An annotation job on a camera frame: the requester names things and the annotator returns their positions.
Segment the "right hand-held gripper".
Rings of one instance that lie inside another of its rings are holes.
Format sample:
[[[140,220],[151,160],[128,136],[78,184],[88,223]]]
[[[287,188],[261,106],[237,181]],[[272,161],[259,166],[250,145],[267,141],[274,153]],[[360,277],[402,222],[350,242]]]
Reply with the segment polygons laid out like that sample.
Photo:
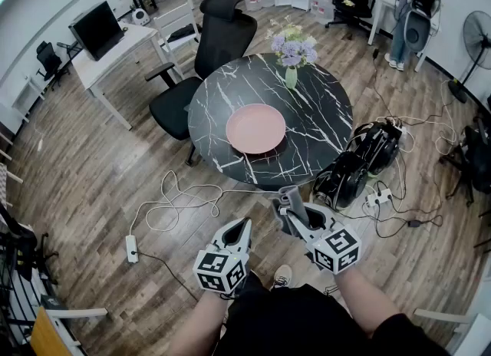
[[[308,257],[320,270],[340,274],[361,258],[361,239],[349,226],[336,222],[334,213],[327,207],[305,203],[308,225],[294,212],[282,209],[282,231],[301,239]]]

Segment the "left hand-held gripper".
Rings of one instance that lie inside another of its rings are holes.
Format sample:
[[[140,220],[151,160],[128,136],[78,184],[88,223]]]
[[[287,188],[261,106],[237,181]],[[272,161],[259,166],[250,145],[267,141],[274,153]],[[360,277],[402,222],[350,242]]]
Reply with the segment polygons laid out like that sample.
[[[193,266],[193,274],[202,290],[232,296],[246,278],[246,264],[250,247],[252,220],[249,217],[225,224],[212,238],[216,249],[200,250]]]

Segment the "pink round plate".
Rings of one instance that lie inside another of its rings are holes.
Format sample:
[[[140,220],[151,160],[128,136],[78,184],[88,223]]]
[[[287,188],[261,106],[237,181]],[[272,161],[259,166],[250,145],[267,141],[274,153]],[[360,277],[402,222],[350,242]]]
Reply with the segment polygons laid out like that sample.
[[[226,137],[241,153],[262,154],[275,149],[285,137],[282,114],[267,104],[240,107],[227,121]]]

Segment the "person's right forearm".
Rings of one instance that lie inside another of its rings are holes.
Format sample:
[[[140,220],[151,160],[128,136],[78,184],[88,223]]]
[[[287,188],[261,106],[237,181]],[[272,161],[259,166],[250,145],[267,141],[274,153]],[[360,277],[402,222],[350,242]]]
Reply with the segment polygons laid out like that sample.
[[[369,336],[392,316],[399,315],[397,306],[356,267],[334,276],[334,281],[352,318]]]

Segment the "black backpack rig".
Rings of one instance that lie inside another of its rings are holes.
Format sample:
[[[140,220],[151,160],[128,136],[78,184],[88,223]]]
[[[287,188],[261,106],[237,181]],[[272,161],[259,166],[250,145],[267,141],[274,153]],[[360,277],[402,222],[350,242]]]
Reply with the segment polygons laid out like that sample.
[[[344,209],[360,196],[367,178],[367,162],[345,151],[315,177],[312,193],[332,209]]]
[[[389,131],[385,119],[373,121],[354,130],[346,150],[362,158],[367,163],[369,174],[376,176],[394,162],[400,151],[400,139]]]

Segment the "person's beige shoe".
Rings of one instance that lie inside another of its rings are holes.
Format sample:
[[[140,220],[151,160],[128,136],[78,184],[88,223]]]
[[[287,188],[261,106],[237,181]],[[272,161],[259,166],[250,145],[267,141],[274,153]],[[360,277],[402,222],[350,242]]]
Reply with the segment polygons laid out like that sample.
[[[274,274],[271,290],[276,288],[288,288],[292,281],[292,268],[289,265],[281,265]]]

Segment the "white power strip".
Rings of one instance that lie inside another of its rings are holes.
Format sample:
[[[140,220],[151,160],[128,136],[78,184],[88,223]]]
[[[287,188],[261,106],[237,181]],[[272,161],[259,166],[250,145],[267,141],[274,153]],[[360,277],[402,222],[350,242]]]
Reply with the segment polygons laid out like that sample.
[[[380,206],[384,203],[392,202],[392,193],[390,189],[384,189],[380,192],[369,194],[366,197],[366,203],[368,207]]]
[[[126,241],[126,248],[127,248],[127,260],[129,263],[138,263],[139,262],[139,257],[138,257],[138,251],[137,251],[137,241],[135,236],[133,235],[128,235],[125,238]]]
[[[393,118],[393,117],[386,117],[385,121],[387,127],[389,128],[389,131],[395,137],[400,138],[407,134],[407,128],[403,125],[400,119]]]

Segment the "purple and white flower bouquet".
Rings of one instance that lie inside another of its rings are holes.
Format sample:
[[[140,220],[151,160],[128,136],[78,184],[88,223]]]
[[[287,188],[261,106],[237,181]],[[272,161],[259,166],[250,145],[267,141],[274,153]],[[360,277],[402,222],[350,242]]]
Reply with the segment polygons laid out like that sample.
[[[317,61],[317,41],[305,34],[301,25],[293,23],[289,15],[280,21],[272,18],[269,23],[265,39],[270,40],[270,48],[278,58],[279,65],[300,68]]]

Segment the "black mesh office chair with headrest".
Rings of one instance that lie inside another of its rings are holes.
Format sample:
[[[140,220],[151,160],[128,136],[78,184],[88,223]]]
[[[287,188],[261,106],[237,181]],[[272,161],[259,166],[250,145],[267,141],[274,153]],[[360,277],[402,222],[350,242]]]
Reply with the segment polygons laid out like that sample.
[[[255,36],[257,21],[237,8],[239,0],[203,0],[203,29],[194,62],[196,74],[176,83],[170,76],[175,64],[167,62],[144,79],[161,77],[167,89],[149,104],[150,114],[172,138],[183,141],[199,134],[204,121],[217,125],[224,101],[218,99],[217,80],[211,75],[241,58]]]

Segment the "yellow wooden board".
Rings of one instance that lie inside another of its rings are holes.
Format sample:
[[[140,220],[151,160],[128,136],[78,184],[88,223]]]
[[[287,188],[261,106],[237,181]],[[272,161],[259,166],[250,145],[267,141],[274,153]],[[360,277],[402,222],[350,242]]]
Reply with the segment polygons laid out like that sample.
[[[31,333],[30,345],[36,356],[70,355],[47,312],[40,307]]]

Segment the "grey pod-shaped device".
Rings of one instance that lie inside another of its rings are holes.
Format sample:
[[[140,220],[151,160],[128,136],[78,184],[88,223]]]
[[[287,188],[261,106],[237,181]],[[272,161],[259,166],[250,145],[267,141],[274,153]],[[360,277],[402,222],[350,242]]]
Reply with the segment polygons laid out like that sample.
[[[405,44],[413,53],[423,52],[432,36],[439,29],[440,14],[432,18],[417,11],[409,11],[404,25]]]

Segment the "black standing fan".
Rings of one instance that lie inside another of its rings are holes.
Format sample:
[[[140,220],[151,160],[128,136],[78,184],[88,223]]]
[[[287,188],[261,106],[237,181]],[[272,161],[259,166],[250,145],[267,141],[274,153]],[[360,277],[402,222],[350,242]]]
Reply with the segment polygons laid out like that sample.
[[[483,11],[467,15],[463,24],[463,42],[472,61],[469,71],[462,81],[448,82],[450,93],[462,104],[467,101],[465,84],[477,67],[491,70],[491,16]]]

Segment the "black monitor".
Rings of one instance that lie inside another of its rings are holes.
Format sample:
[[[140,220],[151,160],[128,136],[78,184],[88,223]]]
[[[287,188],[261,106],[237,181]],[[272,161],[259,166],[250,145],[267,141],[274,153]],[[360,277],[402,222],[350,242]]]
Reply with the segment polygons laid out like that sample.
[[[77,16],[68,28],[94,61],[99,61],[124,37],[124,31],[106,1]]]

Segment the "white low desk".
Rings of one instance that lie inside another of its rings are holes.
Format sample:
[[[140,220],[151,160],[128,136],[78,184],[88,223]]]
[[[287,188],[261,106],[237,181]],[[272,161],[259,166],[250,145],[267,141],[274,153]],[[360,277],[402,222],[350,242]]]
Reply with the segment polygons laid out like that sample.
[[[31,107],[45,100],[44,89],[32,77],[24,76],[13,88],[0,87],[0,122],[16,134],[22,124],[29,123]]]

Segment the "small black office chair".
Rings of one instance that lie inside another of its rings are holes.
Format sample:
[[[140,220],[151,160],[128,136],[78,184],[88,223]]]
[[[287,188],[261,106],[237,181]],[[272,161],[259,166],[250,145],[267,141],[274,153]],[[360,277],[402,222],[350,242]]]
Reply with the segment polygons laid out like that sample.
[[[55,84],[61,86],[60,81],[62,76],[71,74],[67,66],[62,66],[62,60],[54,52],[51,42],[43,41],[40,43],[36,48],[36,57],[44,68],[44,72],[38,69],[36,74],[42,76],[44,82],[47,82],[53,91]]]

